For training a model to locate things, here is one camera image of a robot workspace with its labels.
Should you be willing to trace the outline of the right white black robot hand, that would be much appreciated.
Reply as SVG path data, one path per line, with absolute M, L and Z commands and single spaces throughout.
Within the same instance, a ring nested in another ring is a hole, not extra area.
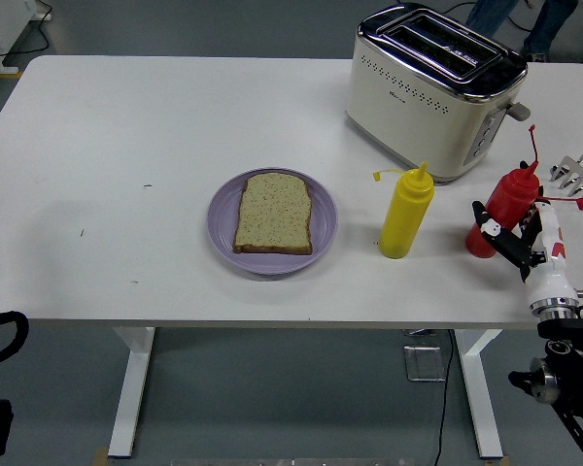
M 566 245 L 553 197 L 539 197 L 520 222 L 520 233 L 501 226 L 480 201 L 472 203 L 484 240 L 516 266 L 528 288 L 530 310 L 573 313 L 577 292 L 566 278 Z

